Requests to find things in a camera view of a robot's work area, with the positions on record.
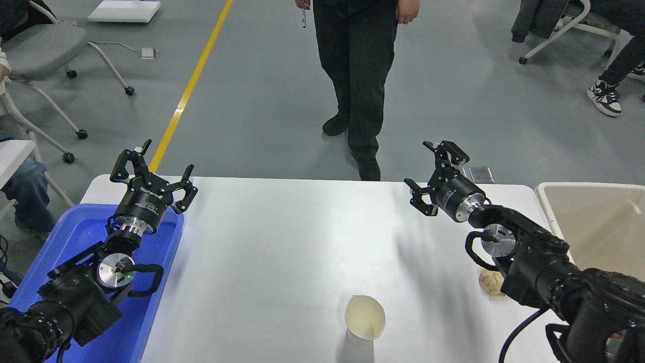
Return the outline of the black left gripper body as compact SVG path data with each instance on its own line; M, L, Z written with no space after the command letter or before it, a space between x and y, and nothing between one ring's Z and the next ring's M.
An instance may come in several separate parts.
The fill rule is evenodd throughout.
M127 191L113 215L116 225L133 225L145 231L156 231L173 196L168 190L169 181L158 175L150 175L145 181L142 175L127 182Z

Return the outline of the standing person's left hand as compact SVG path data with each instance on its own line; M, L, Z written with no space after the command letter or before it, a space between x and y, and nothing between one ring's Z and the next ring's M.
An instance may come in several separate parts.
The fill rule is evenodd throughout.
M398 24L410 24L417 17L421 9L420 0L397 1L396 19Z

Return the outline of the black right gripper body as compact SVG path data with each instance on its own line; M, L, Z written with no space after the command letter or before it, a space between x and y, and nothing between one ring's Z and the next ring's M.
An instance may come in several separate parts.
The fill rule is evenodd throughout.
M437 190L437 205L453 221L468 221L470 214L484 205L486 195L476 184L463 175L440 180Z

